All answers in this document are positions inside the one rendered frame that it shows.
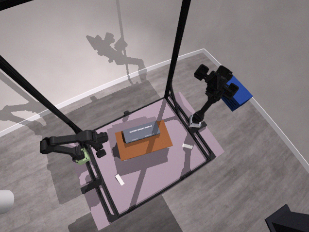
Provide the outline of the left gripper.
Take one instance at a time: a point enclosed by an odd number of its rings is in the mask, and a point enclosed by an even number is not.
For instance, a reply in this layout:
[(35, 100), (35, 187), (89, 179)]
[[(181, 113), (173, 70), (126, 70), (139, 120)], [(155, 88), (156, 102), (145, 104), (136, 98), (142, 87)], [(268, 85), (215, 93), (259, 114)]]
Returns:
[(209, 75), (207, 75), (209, 68), (203, 64), (201, 64), (198, 69), (194, 73), (194, 77), (205, 80), (207, 83), (207, 88), (211, 92), (218, 92), (219, 90), (224, 89), (225, 92), (222, 94), (228, 100), (231, 100), (236, 92), (239, 90), (239, 87), (235, 84), (231, 83), (230, 85), (226, 84), (227, 79), (223, 76), (220, 76), (219, 73), (216, 73), (214, 70), (211, 71)]

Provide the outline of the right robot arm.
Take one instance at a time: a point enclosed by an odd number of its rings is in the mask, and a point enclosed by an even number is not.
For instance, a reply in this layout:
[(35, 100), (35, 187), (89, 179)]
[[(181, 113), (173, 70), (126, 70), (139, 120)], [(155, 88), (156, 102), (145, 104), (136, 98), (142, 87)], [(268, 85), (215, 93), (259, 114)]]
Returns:
[(85, 154), (84, 152), (81, 151), (80, 147), (76, 146), (73, 148), (69, 148), (60, 145), (81, 143), (81, 144), (90, 144), (91, 146), (94, 146), (96, 145), (96, 143), (102, 145), (107, 141), (108, 141), (107, 132), (104, 133), (100, 132), (99, 134), (96, 134), (96, 131), (94, 130), (85, 130), (79, 132), (78, 134), (73, 135), (45, 137), (42, 141), (40, 141), (40, 153), (49, 154), (51, 152), (57, 152), (57, 153), (69, 154), (73, 158), (73, 160), (79, 161), (85, 158)]

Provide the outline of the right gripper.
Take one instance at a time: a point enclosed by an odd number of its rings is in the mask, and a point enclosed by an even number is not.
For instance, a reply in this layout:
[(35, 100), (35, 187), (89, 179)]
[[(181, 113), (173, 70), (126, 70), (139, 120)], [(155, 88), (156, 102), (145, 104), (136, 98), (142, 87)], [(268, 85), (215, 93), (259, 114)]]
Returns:
[(105, 150), (102, 149), (102, 148), (103, 148), (103, 145), (100, 145), (99, 143), (97, 143), (96, 145), (91, 146), (91, 147), (93, 147), (93, 148), (97, 151), (97, 152), (96, 152), (96, 155), (97, 155), (98, 158), (101, 158), (101, 157), (103, 157), (103, 156), (106, 155)]

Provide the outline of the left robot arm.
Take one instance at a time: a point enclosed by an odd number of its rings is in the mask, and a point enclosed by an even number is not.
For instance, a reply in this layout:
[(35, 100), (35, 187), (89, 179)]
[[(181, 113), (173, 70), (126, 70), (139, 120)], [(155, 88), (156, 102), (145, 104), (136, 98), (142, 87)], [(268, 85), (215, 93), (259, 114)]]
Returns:
[[(229, 80), (231, 80), (231, 78), (233, 77), (232, 71), (230, 71), (224, 66), (219, 66), (216, 72), (219, 73), (220, 76), (223, 76), (227, 79), (226, 83)], [(203, 121), (203, 118), (205, 116), (205, 112), (207, 111), (207, 109), (211, 106), (211, 104), (216, 103), (217, 101), (220, 100), (220, 98), (222, 98), (223, 92), (224, 92), (224, 89), (222, 88), (220, 91), (216, 93), (211, 92), (208, 88), (206, 88), (205, 94), (208, 96), (208, 101), (205, 103), (205, 105), (202, 107), (200, 111), (197, 111), (193, 114), (192, 123), (199, 124), (200, 121)]]

